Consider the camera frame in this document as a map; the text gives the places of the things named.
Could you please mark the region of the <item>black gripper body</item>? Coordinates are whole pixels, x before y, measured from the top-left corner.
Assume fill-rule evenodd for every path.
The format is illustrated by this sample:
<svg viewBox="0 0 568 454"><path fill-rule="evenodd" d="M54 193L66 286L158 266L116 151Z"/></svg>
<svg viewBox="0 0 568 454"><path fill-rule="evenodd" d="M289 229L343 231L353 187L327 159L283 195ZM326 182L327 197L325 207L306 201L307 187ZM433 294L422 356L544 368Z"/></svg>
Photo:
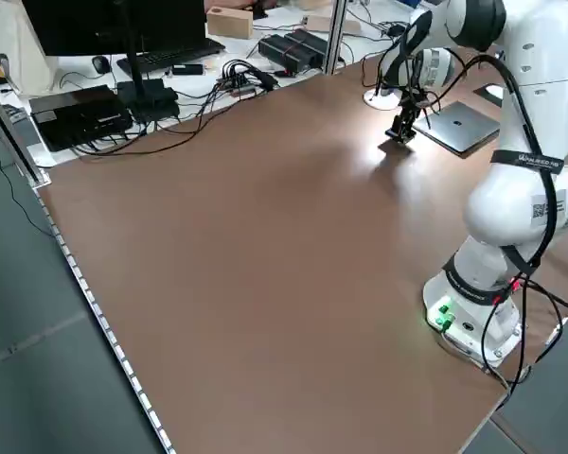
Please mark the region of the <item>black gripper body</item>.
<svg viewBox="0 0 568 454"><path fill-rule="evenodd" d="M423 89L402 88L400 92L398 117L418 118L420 114L429 109L432 102L428 94Z"/></svg>

